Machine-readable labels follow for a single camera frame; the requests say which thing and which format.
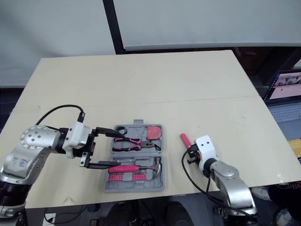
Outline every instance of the white wall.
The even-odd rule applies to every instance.
[[[114,0],[126,50],[301,46],[300,0]]]
[[[1,0],[0,86],[24,86],[41,57],[112,55],[101,0]]]

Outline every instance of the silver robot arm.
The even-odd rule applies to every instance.
[[[0,225],[17,225],[23,220],[27,194],[50,153],[66,154],[71,159],[79,157],[80,167],[107,169],[120,165],[110,161],[90,161],[95,147],[94,138],[98,134],[107,137],[124,135],[99,127],[89,132],[90,128],[79,121],[70,128],[56,130],[36,125],[24,131],[18,146],[7,156],[0,171]]]
[[[190,157],[188,164],[195,162],[205,177],[212,178],[221,191],[223,203],[250,214],[256,219],[257,209],[249,187],[239,177],[239,172],[235,167],[218,159],[210,137],[200,137],[193,145],[190,144],[185,134],[181,134],[181,138]],[[234,221],[243,219],[242,222],[245,220],[246,224],[250,220],[250,217],[246,217],[245,214],[227,208],[222,208],[222,215],[225,219]]]

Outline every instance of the laptop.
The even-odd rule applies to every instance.
[[[301,70],[279,71],[263,100],[286,139],[301,138]]]

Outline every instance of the sticker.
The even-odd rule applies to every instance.
[[[29,163],[30,158],[22,155],[14,155],[8,164],[9,170],[20,171],[24,170]]]

